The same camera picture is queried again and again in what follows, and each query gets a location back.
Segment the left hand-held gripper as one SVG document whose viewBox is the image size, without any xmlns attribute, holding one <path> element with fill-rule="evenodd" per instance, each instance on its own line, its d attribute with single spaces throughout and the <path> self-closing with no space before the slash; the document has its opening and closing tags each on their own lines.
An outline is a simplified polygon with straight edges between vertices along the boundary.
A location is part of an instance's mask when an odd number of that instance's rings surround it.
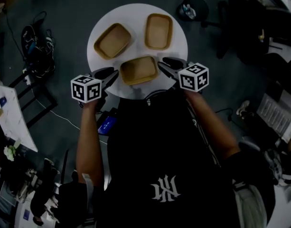
<svg viewBox="0 0 291 228">
<path fill-rule="evenodd" d="M 98 101 L 96 111 L 101 111 L 108 94 L 105 89 L 109 88 L 119 76 L 119 71 L 113 67 L 104 67 L 93 72 L 91 75 L 79 75 L 71 80 L 71 96 L 78 101 L 81 108 L 86 103 Z"/>
</svg>

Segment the person's left forearm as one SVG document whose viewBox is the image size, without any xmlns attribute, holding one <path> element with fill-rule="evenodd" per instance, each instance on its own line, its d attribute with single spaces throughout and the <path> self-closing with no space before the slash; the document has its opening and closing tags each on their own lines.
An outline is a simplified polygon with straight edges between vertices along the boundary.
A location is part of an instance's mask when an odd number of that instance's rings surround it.
<svg viewBox="0 0 291 228">
<path fill-rule="evenodd" d="M 76 170 L 79 182 L 84 182 L 83 174 L 88 174 L 94 186 L 102 187 L 104 183 L 104 172 L 95 117 L 97 102 L 95 100 L 83 106 L 76 152 Z"/>
</svg>

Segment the black device blue screen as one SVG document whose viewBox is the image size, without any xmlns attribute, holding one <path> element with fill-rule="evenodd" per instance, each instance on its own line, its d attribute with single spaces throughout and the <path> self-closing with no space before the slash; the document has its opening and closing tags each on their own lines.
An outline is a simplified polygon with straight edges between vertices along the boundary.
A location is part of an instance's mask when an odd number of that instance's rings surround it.
<svg viewBox="0 0 291 228">
<path fill-rule="evenodd" d="M 109 136 L 116 122 L 117 122 L 116 117 L 109 116 L 109 115 L 102 115 L 97 121 L 98 134 Z"/>
</svg>

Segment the person's right forearm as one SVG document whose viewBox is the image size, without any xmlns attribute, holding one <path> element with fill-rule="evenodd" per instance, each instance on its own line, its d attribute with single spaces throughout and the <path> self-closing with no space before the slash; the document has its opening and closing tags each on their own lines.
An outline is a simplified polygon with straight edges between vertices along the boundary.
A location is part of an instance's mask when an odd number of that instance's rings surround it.
<svg viewBox="0 0 291 228">
<path fill-rule="evenodd" d="M 211 109 L 202 95 L 188 90 L 184 92 L 217 157 L 225 160 L 240 152 L 235 136 Z"/>
</svg>

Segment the black round bin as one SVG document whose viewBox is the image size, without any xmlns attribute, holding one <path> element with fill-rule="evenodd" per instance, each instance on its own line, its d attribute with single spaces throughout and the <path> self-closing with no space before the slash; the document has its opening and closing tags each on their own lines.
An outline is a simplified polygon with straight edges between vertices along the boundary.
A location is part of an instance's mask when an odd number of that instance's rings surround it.
<svg viewBox="0 0 291 228">
<path fill-rule="evenodd" d="M 209 8 L 204 0 L 183 0 L 177 7 L 176 13 L 183 21 L 201 22 L 207 19 Z"/>
</svg>

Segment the white flower bouquet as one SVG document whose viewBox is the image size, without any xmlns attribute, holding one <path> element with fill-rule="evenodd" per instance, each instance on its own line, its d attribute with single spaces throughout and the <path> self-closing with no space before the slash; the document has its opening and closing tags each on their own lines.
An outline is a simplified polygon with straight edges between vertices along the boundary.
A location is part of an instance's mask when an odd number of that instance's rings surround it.
<svg viewBox="0 0 291 228">
<path fill-rule="evenodd" d="M 6 158 L 13 162 L 14 161 L 14 157 L 16 156 L 16 151 L 17 151 L 17 148 L 20 146 L 21 144 L 21 139 L 18 138 L 13 145 L 9 145 L 9 146 L 5 146 L 4 147 L 4 155 L 6 156 Z"/>
</svg>

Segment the person's black printed t-shirt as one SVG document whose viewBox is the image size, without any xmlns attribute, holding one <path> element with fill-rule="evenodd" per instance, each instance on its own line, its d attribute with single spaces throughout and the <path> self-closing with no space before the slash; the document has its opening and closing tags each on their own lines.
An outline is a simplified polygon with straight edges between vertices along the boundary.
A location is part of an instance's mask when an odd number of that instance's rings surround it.
<svg viewBox="0 0 291 228">
<path fill-rule="evenodd" d="M 185 93 L 121 100 L 107 153 L 107 188 L 88 174 L 69 183 L 75 228 L 87 218 L 96 228 L 266 228 L 271 219 L 275 192 L 263 155 L 240 149 L 219 159 Z"/>
</svg>

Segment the white and black backpack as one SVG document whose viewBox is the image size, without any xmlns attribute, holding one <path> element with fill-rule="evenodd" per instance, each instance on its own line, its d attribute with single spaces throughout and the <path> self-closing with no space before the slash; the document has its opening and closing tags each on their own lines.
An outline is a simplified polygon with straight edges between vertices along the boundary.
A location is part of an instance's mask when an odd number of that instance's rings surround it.
<svg viewBox="0 0 291 228">
<path fill-rule="evenodd" d="M 269 164 L 274 185 L 291 186 L 291 151 L 277 152 L 269 149 L 263 152 L 263 156 Z"/>
</svg>

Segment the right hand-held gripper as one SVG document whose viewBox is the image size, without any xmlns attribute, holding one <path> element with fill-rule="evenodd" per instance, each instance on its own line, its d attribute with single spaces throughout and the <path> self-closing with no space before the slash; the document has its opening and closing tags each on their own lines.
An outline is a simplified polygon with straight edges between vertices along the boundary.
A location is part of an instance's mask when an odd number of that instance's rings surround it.
<svg viewBox="0 0 291 228">
<path fill-rule="evenodd" d="M 178 82 L 181 89 L 199 92 L 209 85 L 209 69 L 200 63 L 187 63 L 176 57 L 164 57 L 158 68 Z"/>
</svg>

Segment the white drawer cabinet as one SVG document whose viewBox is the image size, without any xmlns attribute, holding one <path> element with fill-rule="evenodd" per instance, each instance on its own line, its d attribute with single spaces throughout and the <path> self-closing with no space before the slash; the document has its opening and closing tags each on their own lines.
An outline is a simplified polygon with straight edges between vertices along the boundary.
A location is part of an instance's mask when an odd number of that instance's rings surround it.
<svg viewBox="0 0 291 228">
<path fill-rule="evenodd" d="M 256 113 L 271 127 L 282 140 L 291 140 L 291 106 L 279 99 L 264 94 Z"/>
</svg>

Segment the black office chair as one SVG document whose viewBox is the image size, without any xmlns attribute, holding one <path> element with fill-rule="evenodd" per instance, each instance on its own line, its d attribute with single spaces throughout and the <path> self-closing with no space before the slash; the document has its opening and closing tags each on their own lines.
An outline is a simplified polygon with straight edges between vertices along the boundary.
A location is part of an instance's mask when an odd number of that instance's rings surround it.
<svg viewBox="0 0 291 228">
<path fill-rule="evenodd" d="M 250 63 L 268 53 L 271 38 L 291 40 L 288 10 L 266 7 L 257 0 L 220 1 L 217 10 L 219 22 L 202 21 L 201 26 L 221 30 L 216 52 L 219 59 L 234 48 L 242 62 Z"/>
</svg>

